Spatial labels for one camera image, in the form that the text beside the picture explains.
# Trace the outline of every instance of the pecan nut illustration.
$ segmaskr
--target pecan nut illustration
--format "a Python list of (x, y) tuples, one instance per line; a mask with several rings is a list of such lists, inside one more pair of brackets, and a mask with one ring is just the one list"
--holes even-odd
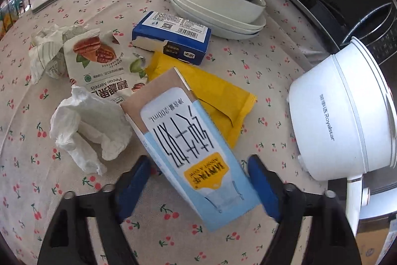
[(109, 63), (116, 58), (114, 50), (101, 43), (98, 36), (82, 39), (73, 46), (73, 51), (86, 59), (99, 63)]
[(145, 86), (144, 83), (136, 83), (133, 88), (131, 88), (132, 92), (137, 92), (139, 89)]

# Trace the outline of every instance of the crumpled tissue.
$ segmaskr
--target crumpled tissue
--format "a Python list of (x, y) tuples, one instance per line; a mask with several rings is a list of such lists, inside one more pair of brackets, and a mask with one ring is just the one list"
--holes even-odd
[(102, 158), (110, 161), (126, 148), (132, 132), (119, 104), (75, 85), (72, 96), (64, 99), (51, 117), (50, 137), (86, 173), (102, 175), (107, 169), (82, 136), (101, 144)]
[(36, 84), (43, 73), (58, 79), (66, 71), (63, 54), (64, 43), (76, 35), (85, 33), (82, 26), (59, 27), (54, 24), (32, 34), (33, 48), (29, 51), (32, 83)]

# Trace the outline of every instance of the pot handle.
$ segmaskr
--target pot handle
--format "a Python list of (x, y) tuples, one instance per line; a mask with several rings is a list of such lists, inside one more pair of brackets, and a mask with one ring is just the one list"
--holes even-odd
[(363, 175), (347, 178), (346, 218), (353, 235), (356, 236), (359, 226), (362, 205), (367, 205), (370, 199), (369, 188), (363, 189)]

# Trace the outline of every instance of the white plate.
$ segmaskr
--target white plate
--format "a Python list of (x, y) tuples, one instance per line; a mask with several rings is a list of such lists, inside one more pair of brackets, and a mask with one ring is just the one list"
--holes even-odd
[(243, 23), (234, 19), (231, 19), (229, 17), (223, 16), (221, 14), (215, 13), (212, 10), (209, 10), (205, 7), (202, 7), (200, 5), (195, 4), (194, 2), (190, 0), (179, 0), (182, 4), (185, 4), (186, 6), (189, 6), (190, 8), (193, 8), (199, 12), (201, 12), (203, 15), (212, 17), (218, 21), (224, 22), (225, 24), (229, 24), (231, 26), (237, 27), (237, 28), (242, 28), (244, 30), (249, 30), (249, 31), (260, 31), (265, 25), (266, 25), (266, 19), (263, 15), (260, 15), (256, 20), (254, 20), (252, 23)]
[(188, 20), (191, 20), (193, 22), (202, 24), (207, 26), (208, 28), (210, 28), (212, 30), (212, 34), (215, 36), (219, 36), (220, 38), (227, 38), (227, 39), (249, 39), (249, 38), (253, 38), (255, 36), (257, 36), (259, 34), (259, 32), (255, 33), (255, 34), (240, 34), (240, 33), (236, 33), (236, 32), (232, 32), (229, 30), (225, 30), (219, 26), (213, 25), (209, 22), (206, 22), (205, 20), (202, 20), (196, 16), (194, 16), (193, 14), (187, 12), (186, 10), (184, 10), (183, 8), (179, 7), (174, 0), (171, 0), (171, 5), (173, 7), (173, 9), (176, 11), (176, 13), (182, 17), (182, 18), (186, 18)]
[(179, 0), (173, 0), (173, 1), (180, 8), (182, 8), (183, 10), (187, 11), (188, 13), (196, 16), (197, 18), (199, 18), (199, 19), (201, 19), (201, 20), (203, 20), (203, 21), (205, 21), (205, 22), (207, 22), (209, 24), (215, 25), (217, 27), (223, 28), (223, 29), (231, 31), (231, 32), (235, 32), (235, 33), (239, 33), (239, 34), (254, 34), (254, 33), (259, 32), (259, 31), (261, 31), (263, 29), (263, 27), (262, 27), (259, 30), (254, 30), (254, 31), (251, 30), (250, 31), (250, 30), (244, 30), (243, 28), (238, 28), (238, 27), (235, 27), (235, 26), (231, 26), (229, 24), (221, 22), (220, 20), (216, 20), (215, 18), (212, 18), (212, 17), (209, 17), (207, 15), (204, 15), (202, 12), (199, 12), (198, 10), (193, 9), (193, 8), (187, 6), (186, 4), (183, 4)]

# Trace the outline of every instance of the tablecloth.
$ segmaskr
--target tablecloth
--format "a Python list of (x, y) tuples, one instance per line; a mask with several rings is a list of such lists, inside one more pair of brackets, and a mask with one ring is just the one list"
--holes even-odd
[[(266, 0), (267, 25), (259, 36), (233, 41), (212, 36), (200, 68), (257, 96), (233, 152), (246, 170), (250, 154), (302, 190), (322, 193), (326, 183), (302, 171), (287, 104), (291, 82), (310, 64), (302, 51), (324, 52), (310, 23), (288, 0)], [(46, 228), (64, 192), (93, 193), (114, 183), (145, 150), (136, 136), (104, 176), (85, 174), (49, 138), (50, 118), (70, 96), (67, 76), (43, 76), (31, 84), (30, 37), (54, 23), (112, 30), (126, 49), (131, 32), (150, 10), (173, 13), (169, 0), (58, 0), (37, 14), (27, 12), (0, 41), (0, 230), (27, 265), (34, 265)], [(107, 265), (95, 223), (93, 246)], [(260, 263), (277, 228), (262, 206), (209, 232), (155, 167), (134, 213), (122, 224), (140, 264), (251, 265)], [(293, 264), (300, 264), (310, 219), (302, 222)]]

